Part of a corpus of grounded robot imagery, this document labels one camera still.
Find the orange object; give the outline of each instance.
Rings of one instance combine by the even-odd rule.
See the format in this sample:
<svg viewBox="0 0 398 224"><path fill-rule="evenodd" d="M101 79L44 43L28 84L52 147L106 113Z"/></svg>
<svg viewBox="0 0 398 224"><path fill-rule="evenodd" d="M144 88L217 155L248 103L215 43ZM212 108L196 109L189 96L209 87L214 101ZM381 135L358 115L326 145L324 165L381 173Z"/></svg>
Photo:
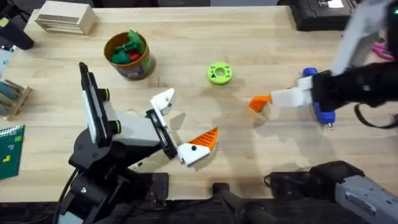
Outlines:
<svg viewBox="0 0 398 224"><path fill-rule="evenodd" d="M262 110L266 103L272 103L271 95L268 96L255 96L250 101L249 107L254 110L254 112L258 113Z"/></svg>
<svg viewBox="0 0 398 224"><path fill-rule="evenodd" d="M196 144L199 146L206 146L210 150L212 150L217 142L217 137L218 137L218 127L206 132L205 134L202 134L201 136L196 137L195 139L192 139L188 143Z"/></svg>

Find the wooden tabletop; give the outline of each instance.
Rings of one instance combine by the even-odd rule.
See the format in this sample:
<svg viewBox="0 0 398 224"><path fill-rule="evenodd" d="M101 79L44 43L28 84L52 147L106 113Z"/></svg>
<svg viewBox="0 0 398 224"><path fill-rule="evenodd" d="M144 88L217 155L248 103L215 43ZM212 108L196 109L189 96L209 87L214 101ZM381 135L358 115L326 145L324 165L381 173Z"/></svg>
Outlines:
<svg viewBox="0 0 398 224"><path fill-rule="evenodd" d="M46 33L34 19L25 31L31 50L17 50L5 78L34 91L15 121L26 124L20 172L0 180L0 201L55 201L73 167L68 158L86 128L78 62L85 62L101 88L109 88L116 110L144 115L152 96L175 88L176 104L166 116L179 142L220 127L215 151L191 168L162 152L146 159L143 172L170 174L169 198L208 198L213 182L228 182L243 197L271 197L263 176L345 160L398 194L398 136L395 130L363 126L348 105L336 111L333 131L322 130L309 107L261 114L248 109L252 96L292 86L304 67L329 68L341 32L297 32L285 7L95 9L91 34ZM138 30L157 60L154 73L129 82L105 60L114 34ZM227 62L234 78L225 86L206 79L213 62ZM387 123L397 104L364 115Z"/></svg>

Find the green toy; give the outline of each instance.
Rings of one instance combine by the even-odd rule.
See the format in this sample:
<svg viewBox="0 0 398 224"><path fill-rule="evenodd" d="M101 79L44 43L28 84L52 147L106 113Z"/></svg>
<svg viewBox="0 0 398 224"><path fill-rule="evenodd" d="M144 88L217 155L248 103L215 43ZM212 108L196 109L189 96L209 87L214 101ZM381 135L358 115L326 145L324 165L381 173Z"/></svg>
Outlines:
<svg viewBox="0 0 398 224"><path fill-rule="evenodd" d="M207 78L214 85L227 84L232 79L232 68L225 62L216 62L207 69Z"/></svg>
<svg viewBox="0 0 398 224"><path fill-rule="evenodd" d="M131 50L137 50L137 49L138 49L138 44L134 41L130 41L126 44L123 44L122 46L115 47L113 50L115 52L121 52L121 51L129 52Z"/></svg>
<svg viewBox="0 0 398 224"><path fill-rule="evenodd" d="M125 51L120 51L117 54L112 55L112 63L116 65L127 65L132 62L129 55Z"/></svg>
<svg viewBox="0 0 398 224"><path fill-rule="evenodd" d="M143 55L145 52L146 45L145 42L141 39L140 35L137 32L130 30L129 33L127 34L127 37L130 39L130 41L134 41L135 43L138 44L138 53L140 55Z"/></svg>

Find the green ring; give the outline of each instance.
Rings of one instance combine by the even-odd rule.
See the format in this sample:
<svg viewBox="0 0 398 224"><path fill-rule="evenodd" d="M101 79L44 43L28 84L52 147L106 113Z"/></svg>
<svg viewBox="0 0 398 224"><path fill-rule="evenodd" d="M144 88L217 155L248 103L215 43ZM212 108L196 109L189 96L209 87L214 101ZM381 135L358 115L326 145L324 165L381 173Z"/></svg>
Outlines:
<svg viewBox="0 0 398 224"><path fill-rule="evenodd" d="M224 75L217 75L217 70L222 71ZM232 76L232 68L225 62L212 63L207 69L207 78L214 85L225 85L231 81Z"/></svg>

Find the circuit board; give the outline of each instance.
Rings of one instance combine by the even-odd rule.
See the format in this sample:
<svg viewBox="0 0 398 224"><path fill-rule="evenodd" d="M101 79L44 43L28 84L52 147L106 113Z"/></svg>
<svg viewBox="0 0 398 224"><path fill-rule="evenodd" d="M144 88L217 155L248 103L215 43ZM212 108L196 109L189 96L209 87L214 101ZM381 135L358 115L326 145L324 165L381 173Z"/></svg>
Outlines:
<svg viewBox="0 0 398 224"><path fill-rule="evenodd" d="M0 179L18 175L25 125L0 130Z"/></svg>

